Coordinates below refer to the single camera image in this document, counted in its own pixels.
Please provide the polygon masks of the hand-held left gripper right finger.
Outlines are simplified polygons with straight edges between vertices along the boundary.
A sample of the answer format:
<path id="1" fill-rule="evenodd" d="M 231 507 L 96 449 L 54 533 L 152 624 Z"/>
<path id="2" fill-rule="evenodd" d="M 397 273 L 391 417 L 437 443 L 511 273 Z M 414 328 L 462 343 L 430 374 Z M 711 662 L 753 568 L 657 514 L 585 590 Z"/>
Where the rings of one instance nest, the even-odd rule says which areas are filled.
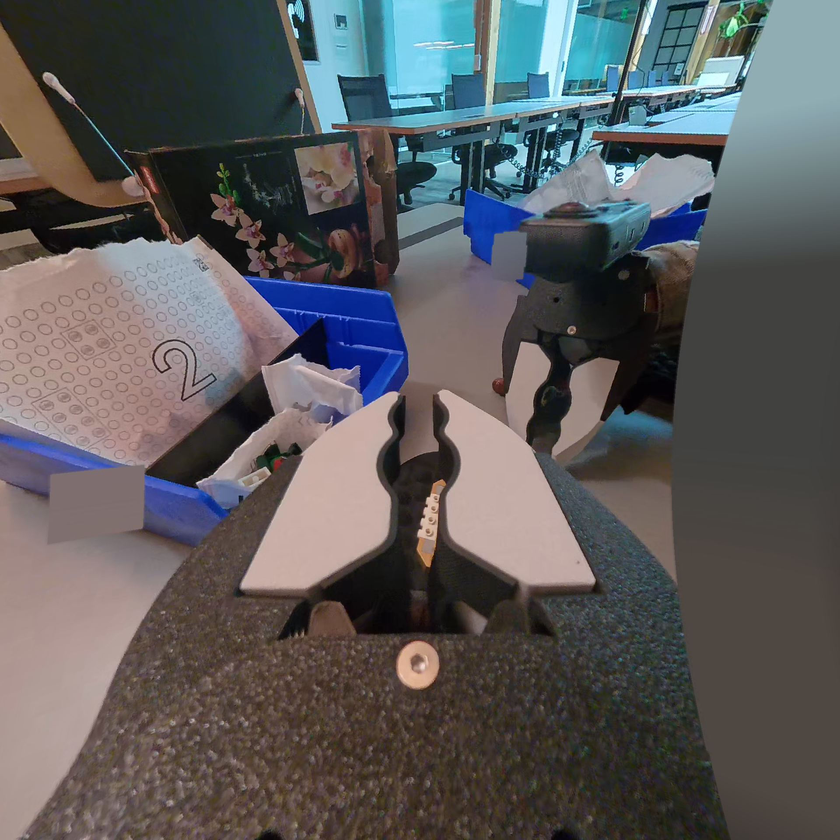
<path id="1" fill-rule="evenodd" d="M 589 593 L 595 575 L 531 447 L 451 391 L 434 397 L 440 453 L 452 456 L 440 537 L 526 595 Z"/>

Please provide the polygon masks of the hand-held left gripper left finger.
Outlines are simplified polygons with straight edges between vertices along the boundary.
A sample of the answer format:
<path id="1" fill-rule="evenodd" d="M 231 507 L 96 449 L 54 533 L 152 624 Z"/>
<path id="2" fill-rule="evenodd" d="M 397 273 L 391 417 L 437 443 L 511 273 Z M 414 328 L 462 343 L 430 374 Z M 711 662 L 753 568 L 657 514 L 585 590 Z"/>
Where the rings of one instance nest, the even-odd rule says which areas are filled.
<path id="1" fill-rule="evenodd" d="M 388 392 L 305 451 L 241 592 L 312 595 L 393 545 L 404 425 L 404 396 Z"/>

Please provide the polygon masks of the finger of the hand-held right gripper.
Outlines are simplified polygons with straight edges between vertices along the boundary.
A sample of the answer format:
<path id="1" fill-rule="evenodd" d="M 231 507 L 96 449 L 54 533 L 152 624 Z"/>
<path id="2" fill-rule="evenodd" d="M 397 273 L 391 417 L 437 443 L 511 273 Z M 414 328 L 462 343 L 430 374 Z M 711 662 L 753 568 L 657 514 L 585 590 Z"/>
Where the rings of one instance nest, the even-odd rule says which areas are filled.
<path id="1" fill-rule="evenodd" d="M 551 360 L 536 343 L 520 342 L 506 395 L 507 425 L 520 438 L 534 415 L 534 397 L 551 372 Z"/>
<path id="2" fill-rule="evenodd" d="M 561 422 L 561 435 L 554 446 L 555 461 L 571 461 L 600 430 L 619 365 L 616 360 L 593 359 L 572 370 L 571 405 Z"/>

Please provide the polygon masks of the blue bin with paper bags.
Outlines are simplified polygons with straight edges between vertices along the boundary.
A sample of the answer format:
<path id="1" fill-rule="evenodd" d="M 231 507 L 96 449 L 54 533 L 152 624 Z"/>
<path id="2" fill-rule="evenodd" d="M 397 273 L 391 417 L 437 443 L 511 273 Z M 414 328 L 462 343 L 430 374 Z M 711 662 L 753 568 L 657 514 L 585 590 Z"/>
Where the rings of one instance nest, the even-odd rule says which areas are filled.
<path id="1" fill-rule="evenodd" d="M 472 252 L 489 264 L 496 235 L 513 237 L 501 245 L 514 261 L 516 243 L 523 245 L 522 266 L 512 271 L 522 274 L 518 281 L 530 288 L 535 280 L 564 285 L 604 277 L 635 250 L 637 241 L 645 246 L 697 242 L 707 210 L 683 212 L 679 207 L 657 218 L 652 213 L 651 203 L 629 198 L 588 203 L 562 197 L 549 199 L 540 211 L 525 210 L 468 190 L 464 229 Z"/>

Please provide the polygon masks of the torn white paper bag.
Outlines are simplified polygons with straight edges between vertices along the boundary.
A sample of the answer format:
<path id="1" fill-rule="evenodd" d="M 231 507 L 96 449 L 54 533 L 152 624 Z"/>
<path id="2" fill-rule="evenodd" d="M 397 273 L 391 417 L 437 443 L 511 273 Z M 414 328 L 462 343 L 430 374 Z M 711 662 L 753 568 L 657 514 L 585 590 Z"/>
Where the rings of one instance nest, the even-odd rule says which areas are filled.
<path id="1" fill-rule="evenodd" d="M 302 452 L 314 444 L 335 423 L 363 406 L 361 369 L 336 371 L 295 354 L 288 360 L 264 366 L 262 375 L 275 415 L 252 433 L 209 477 L 197 482 L 220 507 L 231 509 L 254 489 L 247 490 L 238 479 L 253 469 L 256 457 L 272 444 L 286 450 L 297 443 Z"/>

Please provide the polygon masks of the blue bin with lego pieces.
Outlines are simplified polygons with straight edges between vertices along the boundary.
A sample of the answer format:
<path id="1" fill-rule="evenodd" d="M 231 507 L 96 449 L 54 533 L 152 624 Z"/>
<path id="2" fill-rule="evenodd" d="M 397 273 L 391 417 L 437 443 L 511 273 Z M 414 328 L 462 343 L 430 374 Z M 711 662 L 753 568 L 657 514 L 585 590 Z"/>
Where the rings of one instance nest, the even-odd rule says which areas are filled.
<path id="1" fill-rule="evenodd" d="M 360 367 L 363 403 L 397 392 L 406 381 L 408 355 L 391 295 L 285 280 L 247 281 L 292 327 L 298 337 L 271 364 L 300 353 L 331 369 Z M 118 466 L 107 458 L 2 422 L 1 479 L 49 494 L 54 474 Z M 144 529 L 197 546 L 228 512 L 197 485 L 145 477 Z"/>

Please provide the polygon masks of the white printed paper bag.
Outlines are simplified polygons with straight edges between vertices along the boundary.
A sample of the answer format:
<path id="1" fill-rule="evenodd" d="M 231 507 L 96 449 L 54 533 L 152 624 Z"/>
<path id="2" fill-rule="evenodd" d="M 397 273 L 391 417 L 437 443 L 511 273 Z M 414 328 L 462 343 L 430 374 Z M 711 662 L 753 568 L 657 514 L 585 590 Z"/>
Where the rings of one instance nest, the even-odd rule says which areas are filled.
<path id="1" fill-rule="evenodd" d="M 151 466 L 298 337 L 218 251 L 137 238 L 2 270 L 2 429 Z"/>

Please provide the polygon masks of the yellow tan lego plate build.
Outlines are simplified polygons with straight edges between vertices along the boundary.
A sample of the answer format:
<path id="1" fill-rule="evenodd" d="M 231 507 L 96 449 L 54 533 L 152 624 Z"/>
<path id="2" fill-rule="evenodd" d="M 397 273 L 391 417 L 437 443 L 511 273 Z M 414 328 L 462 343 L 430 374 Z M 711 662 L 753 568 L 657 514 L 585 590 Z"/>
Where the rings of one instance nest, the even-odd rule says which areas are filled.
<path id="1" fill-rule="evenodd" d="M 432 566 L 436 550 L 440 498 L 445 487 L 446 482 L 443 479 L 439 479 L 433 483 L 429 495 L 425 500 L 423 515 L 416 533 L 416 554 L 423 566 L 428 570 Z"/>

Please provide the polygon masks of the pile of small lego pieces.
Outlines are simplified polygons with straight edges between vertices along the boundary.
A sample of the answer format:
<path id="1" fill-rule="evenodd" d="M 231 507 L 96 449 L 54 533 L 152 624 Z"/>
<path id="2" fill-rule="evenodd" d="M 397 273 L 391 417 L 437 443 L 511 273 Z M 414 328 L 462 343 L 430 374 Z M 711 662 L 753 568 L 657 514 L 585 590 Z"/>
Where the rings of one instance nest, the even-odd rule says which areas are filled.
<path id="1" fill-rule="evenodd" d="M 302 455 L 302 449 L 293 443 L 286 450 L 281 450 L 278 444 L 271 444 L 262 455 L 255 458 L 253 469 L 246 476 L 238 479 L 238 484 L 252 490 L 267 480 L 289 459 Z"/>

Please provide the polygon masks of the crumpled white paper bag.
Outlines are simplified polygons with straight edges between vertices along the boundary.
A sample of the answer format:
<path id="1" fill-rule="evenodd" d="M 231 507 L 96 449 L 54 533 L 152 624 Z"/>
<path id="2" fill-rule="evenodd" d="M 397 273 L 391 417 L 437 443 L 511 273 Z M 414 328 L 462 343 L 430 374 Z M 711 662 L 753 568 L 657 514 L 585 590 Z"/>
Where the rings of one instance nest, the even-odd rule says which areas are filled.
<path id="1" fill-rule="evenodd" d="M 714 184 L 708 161 L 691 155 L 668 159 L 655 154 L 624 184 L 615 186 L 601 157 L 591 152 L 526 196 L 520 207 L 542 214 L 568 202 L 594 206 L 629 200 L 648 204 L 655 218 L 709 194 Z"/>

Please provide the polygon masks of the long wooden top desk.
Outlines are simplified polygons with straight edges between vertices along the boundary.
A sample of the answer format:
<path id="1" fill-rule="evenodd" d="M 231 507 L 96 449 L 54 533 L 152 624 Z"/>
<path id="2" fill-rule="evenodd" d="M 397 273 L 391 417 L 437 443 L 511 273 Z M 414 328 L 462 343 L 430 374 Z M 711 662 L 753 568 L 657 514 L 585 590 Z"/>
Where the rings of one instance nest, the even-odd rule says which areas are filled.
<path id="1" fill-rule="evenodd" d="M 613 105 L 613 94 L 582 97 L 561 97 L 517 100 L 491 104 L 479 108 L 421 112 L 397 115 L 390 118 L 335 122 L 336 131 L 382 130 L 390 135 L 419 140 L 421 151 L 446 148 L 461 149 L 460 184 L 450 194 L 454 200 L 465 203 L 466 189 L 482 192 L 485 184 L 485 159 L 489 143 L 501 141 L 503 129 L 512 123 L 517 140 L 532 136 L 523 182 L 527 193 L 539 184 L 545 139 L 548 129 L 558 131 L 562 137 L 565 125 L 582 131 L 585 121 L 608 113 Z"/>

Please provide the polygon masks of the black rolling office chair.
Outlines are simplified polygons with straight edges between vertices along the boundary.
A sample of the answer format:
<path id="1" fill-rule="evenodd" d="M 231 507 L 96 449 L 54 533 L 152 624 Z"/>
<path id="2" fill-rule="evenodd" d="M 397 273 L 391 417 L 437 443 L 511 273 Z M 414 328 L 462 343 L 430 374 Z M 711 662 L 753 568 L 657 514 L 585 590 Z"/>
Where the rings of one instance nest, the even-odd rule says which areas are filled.
<path id="1" fill-rule="evenodd" d="M 338 83 L 349 120 L 389 119 L 394 115 L 383 75 L 377 77 L 338 75 Z M 396 162 L 397 211 L 404 213 L 413 203 L 412 190 L 418 187 L 424 188 L 424 184 L 434 178 L 437 168 L 432 163 L 417 160 L 418 153 L 422 152 L 424 147 L 423 141 L 415 136 L 404 138 L 407 149 L 412 153 L 412 161 L 400 163 L 400 139 L 400 135 L 391 135 Z"/>
<path id="2" fill-rule="evenodd" d="M 454 110 L 482 108 L 485 106 L 484 78 L 480 73 L 474 73 L 472 75 L 453 74 L 451 79 Z M 485 180 L 483 186 L 485 189 L 490 189 L 502 201 L 508 200 L 514 191 L 512 188 L 500 184 L 495 180 L 497 166 L 502 162 L 515 161 L 518 154 L 515 145 L 501 141 L 501 133 L 506 127 L 504 124 L 499 126 L 497 136 L 484 147 Z M 470 167 L 464 163 L 464 156 L 475 148 L 477 148 L 477 144 L 468 143 L 467 145 L 456 146 L 452 149 L 451 159 L 454 163 L 460 165 L 460 185 L 449 194 L 450 200 L 454 200 L 457 193 L 460 198 L 463 198 L 465 189 L 469 187 Z"/>

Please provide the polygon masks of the green potted plant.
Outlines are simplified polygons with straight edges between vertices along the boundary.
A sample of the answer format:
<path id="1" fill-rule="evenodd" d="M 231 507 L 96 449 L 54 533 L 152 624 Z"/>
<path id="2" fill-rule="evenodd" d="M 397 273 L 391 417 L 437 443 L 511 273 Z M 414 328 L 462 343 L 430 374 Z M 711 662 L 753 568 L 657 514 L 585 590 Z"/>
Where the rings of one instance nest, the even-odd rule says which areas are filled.
<path id="1" fill-rule="evenodd" d="M 738 8 L 726 17 L 718 27 L 718 36 L 733 39 L 742 30 L 758 26 L 769 13 L 768 1 L 741 1 Z"/>

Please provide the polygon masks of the dark brown printed box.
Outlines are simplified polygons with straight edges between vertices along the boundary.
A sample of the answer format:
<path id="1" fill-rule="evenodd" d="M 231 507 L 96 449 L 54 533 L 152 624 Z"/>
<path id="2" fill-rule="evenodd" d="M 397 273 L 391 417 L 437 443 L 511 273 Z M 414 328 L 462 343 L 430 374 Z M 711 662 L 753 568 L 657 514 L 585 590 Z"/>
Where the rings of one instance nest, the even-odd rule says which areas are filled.
<path id="1" fill-rule="evenodd" d="M 397 177 L 380 129 L 128 152 L 164 234 L 241 274 L 381 289 L 399 264 Z"/>

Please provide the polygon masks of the black panel with beige edge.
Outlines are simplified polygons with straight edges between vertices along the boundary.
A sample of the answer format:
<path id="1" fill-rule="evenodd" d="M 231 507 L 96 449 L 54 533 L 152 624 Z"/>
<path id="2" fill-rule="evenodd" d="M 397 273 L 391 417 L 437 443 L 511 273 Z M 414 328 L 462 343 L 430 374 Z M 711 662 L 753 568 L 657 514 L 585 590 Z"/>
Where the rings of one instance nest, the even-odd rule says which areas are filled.
<path id="1" fill-rule="evenodd" d="M 283 2 L 2 1 L 3 133 L 41 181 L 80 203 L 137 203 L 124 169 L 43 82 L 54 73 L 119 153 L 319 133 Z"/>

